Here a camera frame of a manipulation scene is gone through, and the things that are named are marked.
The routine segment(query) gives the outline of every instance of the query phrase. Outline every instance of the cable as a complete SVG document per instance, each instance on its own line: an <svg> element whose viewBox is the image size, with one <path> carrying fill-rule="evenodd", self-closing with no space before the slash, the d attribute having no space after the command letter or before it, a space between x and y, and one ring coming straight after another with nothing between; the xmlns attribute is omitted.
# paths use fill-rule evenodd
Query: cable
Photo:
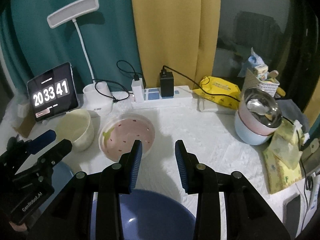
<svg viewBox="0 0 320 240"><path fill-rule="evenodd" d="M168 69L174 71L175 73L178 73L179 75L181 75L181 76L185 77L186 79L190 80L193 84L197 85L197 86L198 86L204 93L206 93L207 95L210 95L210 96L225 96L225 97L232 98L232 99L236 100L237 102L240 102L239 99L234 98L233 96L230 96L230 95L226 95L226 94L211 94L211 93L208 93L208 92L206 92L200 85L198 85L197 82L195 82L194 80L192 80L192 79L189 78L188 76L186 76L186 75L180 73L179 71L174 70L173 68L170 68L170 67L168 67L168 66L163 66L162 69L164 69L164 68L168 68Z"/></svg>
<svg viewBox="0 0 320 240"><path fill-rule="evenodd" d="M292 125L294 125L293 124L293 122L290 120L290 119L288 119L288 118L286 118L286 117L284 117L284 116L282 116L284 119L286 119L289 123L291 123ZM298 136L298 150L300 151L300 136L299 136L299 132L298 132L298 130L296 130L296 132L297 132L297 136ZM304 194L304 197L305 197L305 199L306 199L306 204L307 204L307 208L306 208L306 213L304 214L304 217L303 217L303 221L302 221L302 226L301 226L301 231L303 230L303 224L304 224L304 220L306 219L306 215L307 215L307 212L308 212L308 198L307 198L307 195L306 195L306 189L307 190L312 190L313 189L313 179L312 179L312 177L311 176L307 176L307 172L306 172L306 169L305 169L305 167L304 167L304 165L303 165L303 161L300 159L300 164L301 164L301 166L302 166L302 169L303 169L303 172L304 172L304 178L305 178L305 180L304 180L304 187L303 187L303 194Z"/></svg>
<svg viewBox="0 0 320 240"><path fill-rule="evenodd" d="M90 61L89 61L89 58L88 58L88 54L87 54L87 52L86 52L86 50L85 50L85 47L84 47L82 35L81 35L81 32L80 32L79 26L78 26L78 24L77 24L77 20L76 20L76 19L72 19L72 21L73 21L73 23L75 24L76 30L77 30L77 32L78 32L78 35L79 35L79 38L80 38L80 42L81 42L81 46L82 46L82 50L83 50L85 59L87 60L87 64L88 64L88 67L89 67L89 70L90 70L90 74L91 74L92 81L94 82L95 79L94 79L94 76L93 76L91 64L90 64Z"/></svg>
<svg viewBox="0 0 320 240"><path fill-rule="evenodd" d="M126 71L126 70L120 68L119 65L118 65L119 62L125 62L125 63L127 63L127 64L132 68L133 72ZM134 75L133 75L134 80L136 80L136 77L135 77L135 76L138 77L138 74L141 75L141 77L142 77L142 82L143 82L143 86L144 86L144 87L147 86L143 74L142 74L142 73L139 73L139 72L136 72L135 69L134 69L134 67L133 67L128 61L121 59L121 60L118 60L118 61L117 61L116 65L117 65L117 68L118 68L120 71L122 71L122 72L124 72L124 73L128 73L128 74L134 74Z"/></svg>
<svg viewBox="0 0 320 240"><path fill-rule="evenodd" d="M116 82L116 81L112 81L112 80L106 80L106 79L93 79L93 81L96 81L96 83L94 84L94 88L95 90L100 94L100 95L103 95L105 97L108 97L108 98L112 98L113 99L113 102L114 103L117 103L119 101L122 101L122 100L126 100L130 97L130 93L123 85L121 85L120 83ZM110 82L110 83L113 83L113 84L117 84L119 85L120 87L122 87L123 91L124 92L127 92L128 93L128 96L126 98L122 98L122 99L116 99L114 96L108 96L108 95L105 95L105 94L102 94L98 89L97 89L97 85L99 82Z"/></svg>

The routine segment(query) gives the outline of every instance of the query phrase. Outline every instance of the teal curtain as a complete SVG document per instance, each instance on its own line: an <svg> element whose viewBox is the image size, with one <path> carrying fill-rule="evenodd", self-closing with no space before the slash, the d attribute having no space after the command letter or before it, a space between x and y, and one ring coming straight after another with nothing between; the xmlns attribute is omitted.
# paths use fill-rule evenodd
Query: teal curtain
<svg viewBox="0 0 320 240"><path fill-rule="evenodd" d="M11 0L0 16L0 44L13 83L21 92L32 77L70 62L78 92L91 83L79 37L72 21L55 29L47 16L76 0ZM95 78L131 89L132 76L116 62L129 61L141 71L131 0L99 0L98 11L77 18ZM122 68L131 71L129 66Z"/></svg>

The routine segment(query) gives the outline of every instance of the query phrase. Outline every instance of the yellow wet wipes package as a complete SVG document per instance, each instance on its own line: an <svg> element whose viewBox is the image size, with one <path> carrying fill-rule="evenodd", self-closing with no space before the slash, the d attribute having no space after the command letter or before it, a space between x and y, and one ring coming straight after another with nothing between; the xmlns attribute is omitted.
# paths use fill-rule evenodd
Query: yellow wet wipes package
<svg viewBox="0 0 320 240"><path fill-rule="evenodd" d="M204 77L200 82L200 87L210 94L224 94L229 95L240 100L240 89L237 85L228 82L222 78ZM237 110L239 102L226 96L212 96L204 93L200 88L193 90L197 95L213 101L221 106L229 107Z"/></svg>

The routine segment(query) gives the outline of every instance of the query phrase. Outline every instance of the white desk lamp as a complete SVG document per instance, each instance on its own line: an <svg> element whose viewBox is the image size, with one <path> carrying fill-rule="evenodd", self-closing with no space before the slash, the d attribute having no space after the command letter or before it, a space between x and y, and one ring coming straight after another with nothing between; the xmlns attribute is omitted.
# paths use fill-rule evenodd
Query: white desk lamp
<svg viewBox="0 0 320 240"><path fill-rule="evenodd" d="M78 0L50 14L47 17L47 22L50 28L52 29L55 27L58 27L63 23L68 22L69 20L72 20L73 23L75 24L76 30L78 32L79 39L81 42L82 50L83 50L85 59L87 60L88 67L91 73L91 78L93 79L93 84L89 84L85 86L83 89L83 93L84 93L83 107L86 108L87 110L95 111L98 115L106 115L106 114L109 114L112 110L113 99L99 94L94 87L95 78L93 76L91 64L84 47L84 42L82 39L79 26L76 21L77 17L90 12L94 12L98 9L99 9L99 0ZM106 82L99 82L96 87L100 93L111 96L109 87Z"/></svg>

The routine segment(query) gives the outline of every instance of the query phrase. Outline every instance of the white charger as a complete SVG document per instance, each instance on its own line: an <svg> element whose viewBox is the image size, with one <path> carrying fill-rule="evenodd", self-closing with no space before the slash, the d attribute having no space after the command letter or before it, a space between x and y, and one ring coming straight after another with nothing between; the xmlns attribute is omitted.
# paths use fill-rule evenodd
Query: white charger
<svg viewBox="0 0 320 240"><path fill-rule="evenodd" d="M142 78L139 78L139 80L132 80L132 92L134 95L134 101L136 103L143 103L145 98L144 98L144 87L142 83Z"/></svg>

